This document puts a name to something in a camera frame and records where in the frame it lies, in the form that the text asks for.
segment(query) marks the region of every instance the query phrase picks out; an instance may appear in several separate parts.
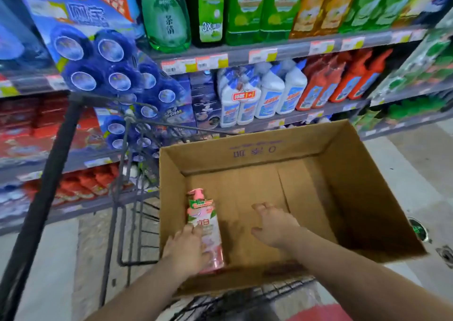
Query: transparent green bottle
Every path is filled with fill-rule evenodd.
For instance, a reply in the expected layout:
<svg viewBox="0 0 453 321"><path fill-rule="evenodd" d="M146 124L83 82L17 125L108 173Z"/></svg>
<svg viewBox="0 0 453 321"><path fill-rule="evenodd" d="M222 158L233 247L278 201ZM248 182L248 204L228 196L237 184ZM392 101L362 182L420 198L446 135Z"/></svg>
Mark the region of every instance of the transparent green bottle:
<svg viewBox="0 0 453 321"><path fill-rule="evenodd" d="M164 53L178 53L190 45L189 14L185 0L142 0L150 45Z"/></svg>

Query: green dish soap bottle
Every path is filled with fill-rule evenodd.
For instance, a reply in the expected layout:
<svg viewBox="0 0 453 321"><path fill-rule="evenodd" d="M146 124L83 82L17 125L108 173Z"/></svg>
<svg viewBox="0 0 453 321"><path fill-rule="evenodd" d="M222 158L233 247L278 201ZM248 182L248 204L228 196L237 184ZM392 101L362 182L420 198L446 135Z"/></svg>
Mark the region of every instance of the green dish soap bottle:
<svg viewBox="0 0 453 321"><path fill-rule="evenodd" d="M252 44L258 39L263 0L225 0L228 25L225 33L229 45Z"/></svg>
<svg viewBox="0 0 453 321"><path fill-rule="evenodd" d="M362 30L380 1L381 0L354 0L348 15L338 29L338 32L346 33Z"/></svg>
<svg viewBox="0 0 453 321"><path fill-rule="evenodd" d="M142 0L150 45L164 53L179 53L190 45L189 14L185 0Z"/></svg>
<svg viewBox="0 0 453 321"><path fill-rule="evenodd" d="M275 42L288 39L300 0L264 0L259 41Z"/></svg>
<svg viewBox="0 0 453 321"><path fill-rule="evenodd" d="M223 0L186 0L192 43L199 48L215 47L223 38Z"/></svg>
<svg viewBox="0 0 453 321"><path fill-rule="evenodd" d="M408 2L409 0L381 0L363 29L378 30L388 28Z"/></svg>

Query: tile floor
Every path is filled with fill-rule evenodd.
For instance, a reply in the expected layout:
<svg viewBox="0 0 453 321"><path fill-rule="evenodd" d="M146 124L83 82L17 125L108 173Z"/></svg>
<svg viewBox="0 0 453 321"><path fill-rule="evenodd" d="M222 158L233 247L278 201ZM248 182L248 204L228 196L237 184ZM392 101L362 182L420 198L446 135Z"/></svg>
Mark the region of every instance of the tile floor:
<svg viewBox="0 0 453 321"><path fill-rule="evenodd" d="M366 141L365 145L406 215L421 221L432 239L431 244L426 244L429 256L391 263L388 267L453 303L453 269L436 252L444 245L453 248L453 120ZM82 321L96 310L110 217L111 211L105 210L46 227L16 320L47 321L52 315L54 320ZM130 215L127 215L126 244L130 230ZM16 234L0 237L0 273L15 238ZM155 242L153 238L145 240ZM124 259L128 257L127 247ZM107 299L120 291L128 278L127 270L116 262L116 253L115 245ZM153 258L157 252L150 249L142 255ZM133 268L131 280L147 269ZM308 284L272 303L268 311L274 313L269 319L286 320L303 309L330 303L335 300L326 289L319 283ZM159 320L169 320L182 305L183 301L177 303ZM257 315L253 319L264 321Z"/></svg>

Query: hand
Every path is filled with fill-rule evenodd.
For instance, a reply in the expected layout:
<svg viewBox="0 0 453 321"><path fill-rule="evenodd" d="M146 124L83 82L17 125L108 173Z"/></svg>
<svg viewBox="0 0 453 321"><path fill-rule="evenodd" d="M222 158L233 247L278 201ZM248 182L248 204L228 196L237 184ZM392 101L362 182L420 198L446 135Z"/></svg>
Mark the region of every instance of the hand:
<svg viewBox="0 0 453 321"><path fill-rule="evenodd" d="M264 244L285 249L292 241L294 230L300 229L297 220L282 209L275 208L272 204L264 202L253 204L252 208L261 216L263 228L252 228L252 234Z"/></svg>
<svg viewBox="0 0 453 321"><path fill-rule="evenodd" d="M165 244L162 258L171 260L175 273L181 274L184 280L199 273L212 259L210 252L203 253L202 233L203 226L194 228L186 224L174 237L169 236Z"/></svg>

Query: cardboard box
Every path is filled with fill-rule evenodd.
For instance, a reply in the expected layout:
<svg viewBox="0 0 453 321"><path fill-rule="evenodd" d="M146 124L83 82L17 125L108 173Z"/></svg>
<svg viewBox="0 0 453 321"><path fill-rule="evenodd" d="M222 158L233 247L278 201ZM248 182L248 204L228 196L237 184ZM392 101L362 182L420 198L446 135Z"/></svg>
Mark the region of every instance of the cardboard box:
<svg viewBox="0 0 453 321"><path fill-rule="evenodd" d="M160 249L186 224L186 193L216 203L227 266L186 281L177 296L219 293L308 272L260 243L253 203L291 212L301 226L377 262L426 254L348 121L174 145L160 152Z"/></svg>

